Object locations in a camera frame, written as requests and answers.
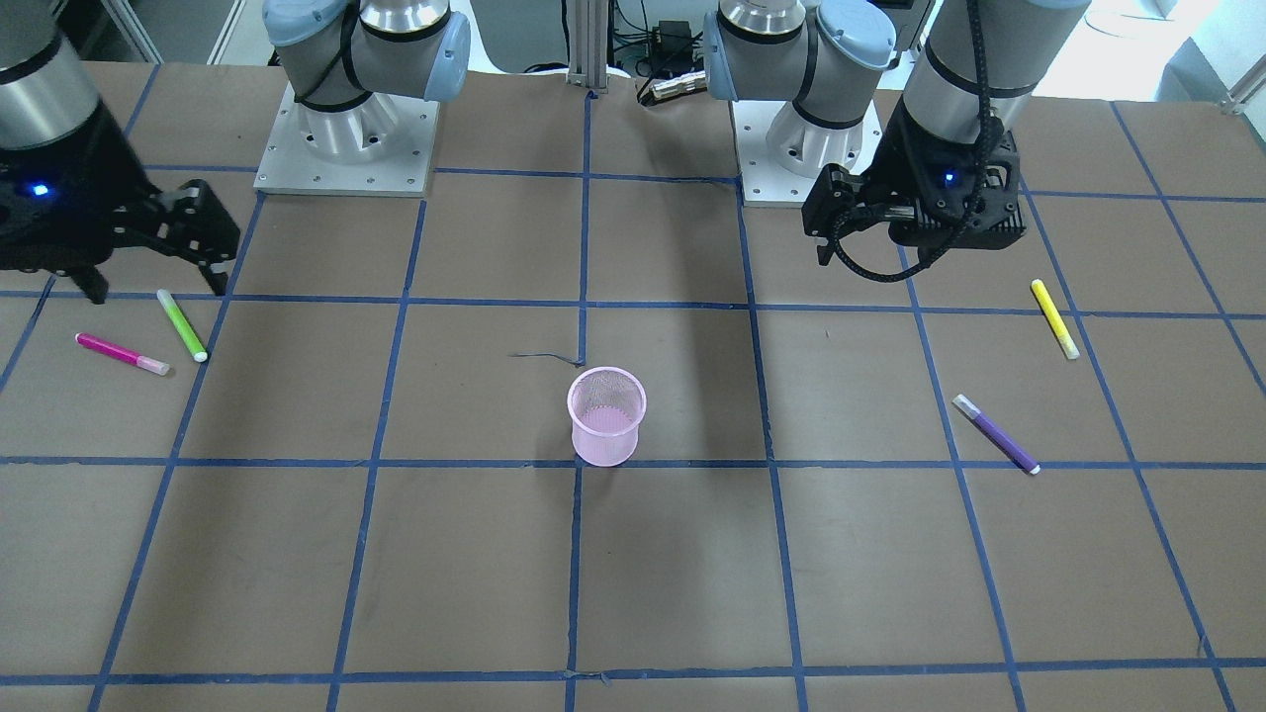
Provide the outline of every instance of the mesh pencil holder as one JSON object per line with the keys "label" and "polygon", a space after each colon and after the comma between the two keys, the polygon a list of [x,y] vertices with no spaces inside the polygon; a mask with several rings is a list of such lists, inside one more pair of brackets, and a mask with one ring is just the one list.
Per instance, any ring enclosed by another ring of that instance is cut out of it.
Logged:
{"label": "mesh pencil holder", "polygon": [[646,390],[633,374],[614,366],[590,369],[567,390],[571,443],[590,465],[614,467],[637,448],[646,416]]}

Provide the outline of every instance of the black cable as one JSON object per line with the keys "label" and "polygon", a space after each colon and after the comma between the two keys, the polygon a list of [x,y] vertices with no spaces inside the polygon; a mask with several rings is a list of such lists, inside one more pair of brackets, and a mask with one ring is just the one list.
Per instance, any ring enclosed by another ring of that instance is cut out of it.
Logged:
{"label": "black cable", "polygon": [[979,100],[977,119],[980,120],[980,134],[976,136],[976,142],[972,146],[972,152],[975,153],[976,181],[972,184],[971,196],[967,198],[967,203],[963,205],[962,218],[955,224],[953,231],[941,245],[937,246],[936,250],[919,260],[914,266],[891,275],[867,270],[853,261],[853,258],[844,252],[844,248],[839,245],[842,238],[839,233],[843,231],[848,217],[841,215],[837,218],[834,226],[830,228],[830,246],[834,255],[839,257],[839,261],[855,274],[871,281],[903,281],[931,267],[937,260],[943,257],[946,252],[953,248],[960,239],[962,239],[962,236],[967,233],[967,228],[971,226],[972,217],[981,205],[981,196],[985,193],[985,168],[989,163],[989,155],[993,153],[994,147],[996,146],[996,137],[998,132],[1001,129],[1001,122],[994,118],[990,111],[989,75],[985,62],[985,37],[980,25],[980,6],[977,5],[977,0],[966,0],[966,4],[967,24],[971,27],[971,46],[976,62],[976,98]]}
{"label": "black cable", "polygon": [[[351,13],[351,16],[360,18],[361,0],[347,0],[347,6],[343,8],[344,25],[348,22],[349,16],[348,13]],[[348,37],[349,35],[347,32],[342,33],[342,39],[339,41],[338,52],[334,54],[334,57],[330,58],[329,63],[325,65],[325,68],[322,70],[320,76],[316,77],[316,81],[313,82],[313,85],[308,89],[308,91],[304,91],[303,94],[299,94],[298,91],[295,92],[295,104],[303,104],[304,101],[308,101],[309,99],[311,99],[313,94],[316,94],[316,90],[320,89],[320,85],[325,84],[325,80],[329,79],[329,72],[334,71],[334,67],[343,61],[343,57],[347,56],[347,52],[351,48],[348,43]]]}
{"label": "black cable", "polygon": [[[643,34],[651,32],[649,27],[637,27],[636,24],[633,24],[633,22],[629,20],[628,15],[624,14],[624,9],[620,8],[620,1],[619,0],[614,0],[614,3],[615,3],[615,14],[618,14],[620,16],[620,19],[624,20],[624,24],[629,25],[630,28],[633,28],[636,30],[642,32]],[[644,18],[646,16],[646,4],[644,3],[642,5],[642,10],[643,10],[642,11],[642,16]]]}
{"label": "black cable", "polygon": [[562,44],[567,48],[567,66],[571,66],[571,29],[567,27],[567,0],[562,0]]}

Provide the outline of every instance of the yellow marker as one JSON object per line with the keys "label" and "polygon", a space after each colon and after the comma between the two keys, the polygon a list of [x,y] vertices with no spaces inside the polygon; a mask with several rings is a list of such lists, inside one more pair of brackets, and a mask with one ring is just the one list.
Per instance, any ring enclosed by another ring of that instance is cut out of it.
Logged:
{"label": "yellow marker", "polygon": [[1029,284],[1029,289],[1033,290],[1033,296],[1037,296],[1038,305],[1042,307],[1042,313],[1046,314],[1046,322],[1051,324],[1051,331],[1055,332],[1055,338],[1060,342],[1063,348],[1063,355],[1069,357],[1070,361],[1081,356],[1077,351],[1077,345],[1072,343],[1072,337],[1069,336],[1069,327],[1063,326],[1063,317],[1055,308],[1055,303],[1051,302],[1051,294],[1046,290],[1046,285],[1042,280],[1033,280]]}

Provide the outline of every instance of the metal mounting plate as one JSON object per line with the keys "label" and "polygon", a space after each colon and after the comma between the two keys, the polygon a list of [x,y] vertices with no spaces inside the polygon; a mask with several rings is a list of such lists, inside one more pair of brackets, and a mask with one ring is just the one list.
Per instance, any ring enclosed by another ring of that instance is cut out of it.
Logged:
{"label": "metal mounting plate", "polygon": [[[770,124],[779,115],[786,101],[733,101],[730,115],[734,122],[734,148],[738,151],[738,166],[743,174],[743,204],[753,208],[791,208],[804,203],[813,188],[814,177],[804,177],[784,168],[770,155],[765,136]],[[848,170],[860,174],[870,167],[879,147],[879,114],[875,103],[866,108],[862,147],[857,160]],[[837,163],[848,167],[846,156],[836,158]]]}
{"label": "metal mounting plate", "polygon": [[400,125],[384,141],[387,155],[370,163],[334,163],[308,148],[295,125],[294,89],[286,86],[254,188],[286,195],[425,198],[436,147],[439,104],[391,96]]}

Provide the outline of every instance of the blue joint cap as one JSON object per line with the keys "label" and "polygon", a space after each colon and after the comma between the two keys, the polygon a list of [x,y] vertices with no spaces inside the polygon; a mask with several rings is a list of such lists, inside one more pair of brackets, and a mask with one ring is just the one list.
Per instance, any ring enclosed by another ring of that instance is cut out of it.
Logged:
{"label": "blue joint cap", "polygon": [[263,27],[273,47],[289,47],[338,22],[346,9],[347,0],[265,0]]}
{"label": "blue joint cap", "polygon": [[704,73],[708,76],[708,94],[723,101],[738,101],[715,11],[704,15]]}
{"label": "blue joint cap", "polygon": [[471,60],[471,23],[466,15],[452,13],[448,27],[439,41],[436,63],[430,66],[427,89],[422,98],[427,101],[452,101],[466,85],[466,68]]}
{"label": "blue joint cap", "polygon": [[896,47],[896,28],[884,10],[866,0],[823,0],[818,25],[849,60],[877,71],[887,68]]}

